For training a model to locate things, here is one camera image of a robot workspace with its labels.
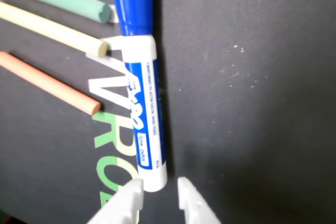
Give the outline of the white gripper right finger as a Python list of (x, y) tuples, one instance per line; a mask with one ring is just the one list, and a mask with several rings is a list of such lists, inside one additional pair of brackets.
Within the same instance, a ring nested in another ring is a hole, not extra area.
[(177, 180), (179, 209), (184, 211), (185, 223), (217, 223), (221, 221), (211, 210), (203, 196), (186, 177)]

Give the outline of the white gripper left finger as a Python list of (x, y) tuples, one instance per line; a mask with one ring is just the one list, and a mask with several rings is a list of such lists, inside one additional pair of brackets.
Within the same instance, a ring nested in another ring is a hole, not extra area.
[(129, 181), (88, 221), (88, 224), (136, 223), (143, 208), (142, 179)]

